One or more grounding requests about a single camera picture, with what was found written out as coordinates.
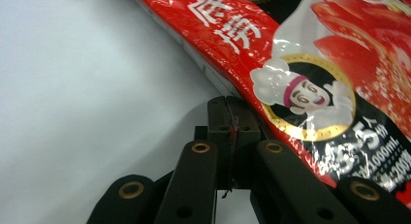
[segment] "white background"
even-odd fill
[[[0,0],[0,223],[85,223],[118,178],[171,171],[216,96],[133,0]],[[247,192],[218,200],[256,222]]]

